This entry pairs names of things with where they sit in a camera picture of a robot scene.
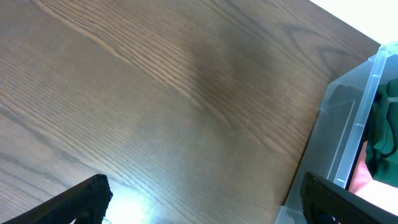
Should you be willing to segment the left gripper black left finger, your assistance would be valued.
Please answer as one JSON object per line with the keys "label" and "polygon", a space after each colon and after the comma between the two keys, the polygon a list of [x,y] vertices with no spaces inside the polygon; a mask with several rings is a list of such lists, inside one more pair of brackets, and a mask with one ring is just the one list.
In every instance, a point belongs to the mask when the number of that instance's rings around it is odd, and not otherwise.
{"label": "left gripper black left finger", "polygon": [[101,224],[112,197],[107,176],[96,174],[4,224]]}

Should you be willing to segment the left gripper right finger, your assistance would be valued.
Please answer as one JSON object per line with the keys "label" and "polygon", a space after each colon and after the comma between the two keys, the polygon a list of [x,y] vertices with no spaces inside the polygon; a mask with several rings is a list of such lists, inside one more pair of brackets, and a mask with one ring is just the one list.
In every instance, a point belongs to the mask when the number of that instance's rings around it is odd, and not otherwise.
{"label": "left gripper right finger", "polygon": [[309,224],[397,224],[397,216],[307,172],[300,188],[303,215]]}

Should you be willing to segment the salmon pink garment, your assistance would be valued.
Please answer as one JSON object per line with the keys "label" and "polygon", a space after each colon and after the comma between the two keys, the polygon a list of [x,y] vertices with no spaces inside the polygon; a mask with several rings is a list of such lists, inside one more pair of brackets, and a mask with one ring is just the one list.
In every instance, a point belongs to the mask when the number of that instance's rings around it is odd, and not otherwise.
{"label": "salmon pink garment", "polygon": [[359,153],[349,191],[371,204],[397,215],[397,188],[372,178],[365,163],[367,144],[367,141],[363,143]]}

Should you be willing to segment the dark green garment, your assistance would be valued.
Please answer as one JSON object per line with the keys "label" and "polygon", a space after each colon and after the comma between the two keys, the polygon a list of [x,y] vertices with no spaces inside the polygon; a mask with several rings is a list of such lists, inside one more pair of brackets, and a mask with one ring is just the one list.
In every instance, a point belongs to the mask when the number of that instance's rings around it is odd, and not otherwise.
{"label": "dark green garment", "polygon": [[397,187],[397,80],[378,86],[368,119],[366,165],[374,180]]}

